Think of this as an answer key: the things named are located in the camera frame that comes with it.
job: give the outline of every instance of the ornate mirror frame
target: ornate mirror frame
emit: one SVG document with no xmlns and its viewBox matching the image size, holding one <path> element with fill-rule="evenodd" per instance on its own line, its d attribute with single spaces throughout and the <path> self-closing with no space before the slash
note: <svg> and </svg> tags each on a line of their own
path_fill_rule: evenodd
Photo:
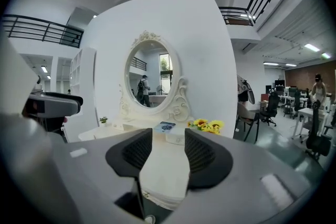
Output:
<svg viewBox="0 0 336 224">
<path fill-rule="evenodd" d="M 171 57 L 173 65 L 172 85 L 170 92 L 165 100 L 154 108 L 147 108 L 141 105 L 134 97 L 129 80 L 130 64 L 139 49 L 139 46 L 145 41 L 154 41 L 161 44 Z M 141 118 L 146 115 L 156 115 L 158 119 L 184 122 L 192 120 L 190 107 L 185 95 L 186 79 L 181 76 L 180 62 L 174 48 L 162 37 L 144 31 L 139 38 L 133 42 L 128 57 L 124 65 L 124 76 L 120 84 L 121 100 L 120 114 L 124 118 Z"/>
</svg>

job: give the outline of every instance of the person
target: person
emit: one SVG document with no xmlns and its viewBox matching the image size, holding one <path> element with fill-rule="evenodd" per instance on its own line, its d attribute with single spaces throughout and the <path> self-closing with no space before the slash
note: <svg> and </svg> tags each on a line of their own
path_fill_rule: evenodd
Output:
<svg viewBox="0 0 336 224">
<path fill-rule="evenodd" d="M 316 74 L 315 76 L 315 84 L 313 85 L 313 89 L 311 90 L 311 96 L 315 94 L 315 100 L 319 100 L 321 102 L 320 109 L 324 109 L 324 102 L 327 97 L 326 85 L 324 85 L 321 74 Z"/>
<path fill-rule="evenodd" d="M 143 75 L 142 79 L 138 83 L 138 97 L 137 97 L 137 99 L 140 102 L 140 104 L 144 105 L 144 103 L 145 103 L 148 108 L 151 107 L 151 105 L 149 103 L 149 96 L 148 96 L 148 91 L 149 90 L 151 90 L 151 88 L 149 87 L 147 76 Z"/>
</svg>

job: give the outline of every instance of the small plant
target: small plant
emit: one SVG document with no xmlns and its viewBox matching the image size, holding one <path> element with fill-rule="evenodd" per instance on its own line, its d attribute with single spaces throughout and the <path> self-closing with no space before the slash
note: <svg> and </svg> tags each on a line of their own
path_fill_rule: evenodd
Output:
<svg viewBox="0 0 336 224">
<path fill-rule="evenodd" d="M 101 123 L 106 123 L 106 121 L 107 121 L 107 117 L 102 117 L 102 118 L 99 119 L 99 121 L 100 121 Z"/>
</svg>

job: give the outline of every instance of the oval mirror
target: oval mirror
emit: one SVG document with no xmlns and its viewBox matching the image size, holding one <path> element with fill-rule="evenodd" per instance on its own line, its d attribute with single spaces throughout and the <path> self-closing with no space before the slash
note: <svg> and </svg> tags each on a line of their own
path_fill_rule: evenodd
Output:
<svg viewBox="0 0 336 224">
<path fill-rule="evenodd" d="M 168 96 L 173 78 L 171 55 L 158 41 L 138 44 L 129 62 L 128 87 L 136 102 L 147 108 L 159 106 Z"/>
</svg>

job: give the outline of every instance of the flower bouquet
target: flower bouquet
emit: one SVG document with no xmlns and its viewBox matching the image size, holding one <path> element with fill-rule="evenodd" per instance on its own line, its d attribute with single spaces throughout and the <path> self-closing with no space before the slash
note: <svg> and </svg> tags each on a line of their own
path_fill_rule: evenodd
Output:
<svg viewBox="0 0 336 224">
<path fill-rule="evenodd" d="M 197 128 L 200 131 L 220 134 L 221 129 L 224 127 L 224 122 L 222 121 L 210 121 L 205 119 L 198 119 L 194 122 L 188 122 L 188 127 Z"/>
</svg>

